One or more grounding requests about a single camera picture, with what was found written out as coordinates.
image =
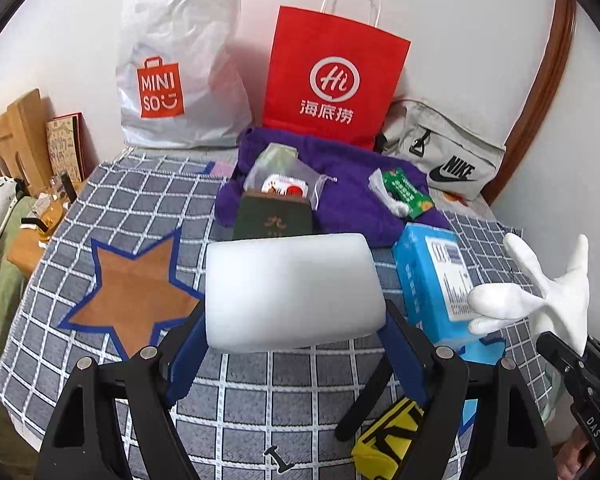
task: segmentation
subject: white circle logo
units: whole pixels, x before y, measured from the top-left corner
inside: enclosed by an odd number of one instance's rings
[[[325,57],[311,69],[309,83],[314,93],[330,103],[351,99],[360,86],[360,74],[348,59]]]

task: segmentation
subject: white foam block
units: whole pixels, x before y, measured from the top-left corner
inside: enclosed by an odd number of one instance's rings
[[[206,248],[206,339],[222,352],[369,335],[386,307],[360,234],[236,240]]]

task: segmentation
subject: brown star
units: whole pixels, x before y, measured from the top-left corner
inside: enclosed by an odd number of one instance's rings
[[[184,322],[202,297],[170,276],[175,241],[179,231],[133,256],[92,240],[96,287],[59,328],[109,332],[122,358],[157,344],[160,329]]]

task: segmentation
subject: green bedsheet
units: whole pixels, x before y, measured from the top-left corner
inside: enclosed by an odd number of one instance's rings
[[[7,261],[6,255],[18,235],[20,219],[29,213],[35,201],[35,198],[26,196],[16,204],[0,237],[0,354],[27,283],[18,268]],[[9,413],[0,402],[0,461],[14,480],[20,480],[32,477],[37,460],[38,454],[16,432]]]

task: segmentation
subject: checkered tablecloth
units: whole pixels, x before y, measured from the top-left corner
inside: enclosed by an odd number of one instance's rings
[[[27,286],[0,360],[0,400],[38,439],[80,357],[99,364],[119,360],[109,335],[56,328],[94,286],[90,238],[135,253],[180,226],[177,278],[204,291],[206,245],[231,235],[213,218],[224,180],[194,173],[206,170],[190,161],[142,155],[101,165],[90,176]],[[474,284],[497,278],[530,288],[502,252],[506,228],[461,216],[449,219]],[[391,251],[372,253],[385,296],[404,308]],[[528,327],[520,322],[506,332],[507,353],[522,365],[541,404],[548,385]],[[296,464],[285,480],[360,478],[350,460],[353,441],[340,443],[333,431],[382,352],[375,336],[283,352],[209,351],[189,395],[171,410],[201,478],[275,479],[277,465],[264,455],[270,446]],[[367,423],[400,394],[392,379]],[[132,473],[146,478],[128,407],[119,401],[117,408]],[[456,440],[446,478],[459,471],[469,438],[470,430]]]

